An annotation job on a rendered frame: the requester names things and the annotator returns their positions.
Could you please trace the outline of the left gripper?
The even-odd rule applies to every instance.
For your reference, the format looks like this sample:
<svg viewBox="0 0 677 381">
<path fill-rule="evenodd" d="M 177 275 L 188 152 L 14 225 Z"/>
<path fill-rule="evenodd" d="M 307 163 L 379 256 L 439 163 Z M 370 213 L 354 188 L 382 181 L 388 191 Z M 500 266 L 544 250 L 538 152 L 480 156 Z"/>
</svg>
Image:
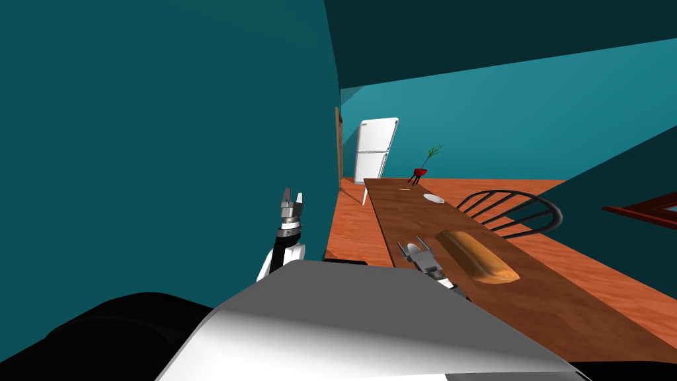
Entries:
<svg viewBox="0 0 677 381">
<path fill-rule="evenodd" d="M 303 194 L 299 192 L 292 202 L 292 188 L 285 188 L 280 207 L 283 222 L 299 222 L 303 210 Z"/>
</svg>

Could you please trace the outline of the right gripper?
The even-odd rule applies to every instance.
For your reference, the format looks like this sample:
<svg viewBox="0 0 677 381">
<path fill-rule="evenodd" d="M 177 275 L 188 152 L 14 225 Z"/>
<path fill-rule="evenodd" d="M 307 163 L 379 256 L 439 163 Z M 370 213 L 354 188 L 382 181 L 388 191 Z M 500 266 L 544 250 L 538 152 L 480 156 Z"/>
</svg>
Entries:
<svg viewBox="0 0 677 381">
<path fill-rule="evenodd" d="M 443 278 L 444 272 L 442 267 L 434 258 L 429 246 L 417 236 L 418 241 L 422 245 L 421 251 L 419 247 L 413 243 L 401 244 L 397 242 L 398 248 L 401 250 L 402 256 L 410 263 L 414 263 L 415 267 L 422 273 L 428 275 L 430 278 Z"/>
</svg>

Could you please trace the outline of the golden bread loaf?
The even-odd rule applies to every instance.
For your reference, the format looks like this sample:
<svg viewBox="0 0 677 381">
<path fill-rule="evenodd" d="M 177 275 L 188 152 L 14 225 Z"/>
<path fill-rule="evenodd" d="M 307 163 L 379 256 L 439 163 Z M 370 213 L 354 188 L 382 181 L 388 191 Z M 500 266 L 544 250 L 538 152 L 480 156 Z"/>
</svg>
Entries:
<svg viewBox="0 0 677 381">
<path fill-rule="evenodd" d="M 476 282 L 508 284 L 520 279 L 497 254 L 464 231 L 444 230 L 436 234 L 435 239 Z"/>
</svg>

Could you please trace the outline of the brown wooden door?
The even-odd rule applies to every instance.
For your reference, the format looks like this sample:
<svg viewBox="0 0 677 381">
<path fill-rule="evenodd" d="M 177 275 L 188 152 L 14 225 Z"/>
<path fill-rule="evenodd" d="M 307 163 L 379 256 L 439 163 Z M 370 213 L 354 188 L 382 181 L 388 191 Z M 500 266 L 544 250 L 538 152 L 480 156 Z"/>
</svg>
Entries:
<svg viewBox="0 0 677 381">
<path fill-rule="evenodd" d="M 342 115 L 340 107 L 335 107 L 335 127 L 336 127 L 336 143 L 337 143 L 337 174 L 338 185 L 340 186 L 343 178 L 343 139 L 342 139 Z"/>
</svg>

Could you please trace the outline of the red potted plant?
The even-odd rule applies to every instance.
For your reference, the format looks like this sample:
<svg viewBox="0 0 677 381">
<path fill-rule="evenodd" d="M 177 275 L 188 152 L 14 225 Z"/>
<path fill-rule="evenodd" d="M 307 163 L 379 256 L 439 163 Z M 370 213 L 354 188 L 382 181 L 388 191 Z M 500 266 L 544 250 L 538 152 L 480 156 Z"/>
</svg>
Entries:
<svg viewBox="0 0 677 381">
<path fill-rule="evenodd" d="M 433 144 L 431 148 L 427 149 L 427 157 L 424 160 L 423 164 L 420 167 L 417 167 L 413 171 L 413 175 L 408 180 L 408 183 L 412 185 L 417 185 L 420 182 L 420 179 L 427 173 L 428 169 L 425 168 L 428 161 L 442 152 L 444 144 Z"/>
</svg>

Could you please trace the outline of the white refrigerator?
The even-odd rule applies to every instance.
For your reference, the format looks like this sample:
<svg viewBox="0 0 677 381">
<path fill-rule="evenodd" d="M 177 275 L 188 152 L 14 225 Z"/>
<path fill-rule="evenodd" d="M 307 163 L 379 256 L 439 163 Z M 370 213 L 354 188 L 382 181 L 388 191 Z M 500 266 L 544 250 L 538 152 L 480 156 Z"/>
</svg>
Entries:
<svg viewBox="0 0 677 381">
<path fill-rule="evenodd" d="M 364 184 L 365 179 L 382 176 L 398 123 L 396 117 L 361 121 L 356 139 L 356 184 Z"/>
</svg>

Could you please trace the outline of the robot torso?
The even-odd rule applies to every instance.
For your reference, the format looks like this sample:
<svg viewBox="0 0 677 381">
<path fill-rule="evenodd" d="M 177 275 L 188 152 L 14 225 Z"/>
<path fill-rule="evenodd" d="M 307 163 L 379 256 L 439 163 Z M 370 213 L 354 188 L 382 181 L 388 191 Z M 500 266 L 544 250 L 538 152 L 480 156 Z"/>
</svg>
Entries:
<svg viewBox="0 0 677 381">
<path fill-rule="evenodd" d="M 412 269 L 292 261 L 216 307 L 156 381 L 588 381 Z"/>
</svg>

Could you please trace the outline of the black spindle chair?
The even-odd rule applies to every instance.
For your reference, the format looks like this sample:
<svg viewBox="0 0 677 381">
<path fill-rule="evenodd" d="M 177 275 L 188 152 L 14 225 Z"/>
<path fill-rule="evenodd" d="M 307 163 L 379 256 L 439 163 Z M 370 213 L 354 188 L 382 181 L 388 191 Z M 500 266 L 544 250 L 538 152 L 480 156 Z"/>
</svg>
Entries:
<svg viewBox="0 0 677 381">
<path fill-rule="evenodd" d="M 475 192 L 460 201 L 456 208 L 496 234 L 514 226 L 526 227 L 519 232 L 502 235 L 503 239 L 545 233 L 563 223 L 563 213 L 554 203 L 517 190 Z"/>
</svg>

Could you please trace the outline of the brown wooden table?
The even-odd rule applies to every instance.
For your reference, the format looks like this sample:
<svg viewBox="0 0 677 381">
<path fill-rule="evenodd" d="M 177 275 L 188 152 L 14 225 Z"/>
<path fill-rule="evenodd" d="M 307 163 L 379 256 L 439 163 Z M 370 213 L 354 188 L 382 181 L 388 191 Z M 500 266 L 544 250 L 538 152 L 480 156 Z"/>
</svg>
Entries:
<svg viewBox="0 0 677 381">
<path fill-rule="evenodd" d="M 404 179 L 367 179 L 366 188 L 394 267 L 413 267 L 400 246 L 425 242 L 448 278 L 476 306 L 567 361 L 677 364 L 677 348 L 454 206 L 427 200 L 424 187 Z M 512 267 L 519 279 L 496 285 L 471 280 L 436 241 L 444 230 L 467 232 Z"/>
</svg>

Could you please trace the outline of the dark red wooden frame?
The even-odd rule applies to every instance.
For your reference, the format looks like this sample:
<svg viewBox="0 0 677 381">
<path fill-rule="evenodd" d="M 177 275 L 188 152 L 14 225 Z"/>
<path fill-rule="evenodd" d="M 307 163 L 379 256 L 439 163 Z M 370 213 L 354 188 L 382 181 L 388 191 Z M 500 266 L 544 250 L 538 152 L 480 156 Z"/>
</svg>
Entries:
<svg viewBox="0 0 677 381">
<path fill-rule="evenodd" d="M 677 192 L 665 194 L 626 207 L 605 206 L 602 210 L 677 230 Z"/>
</svg>

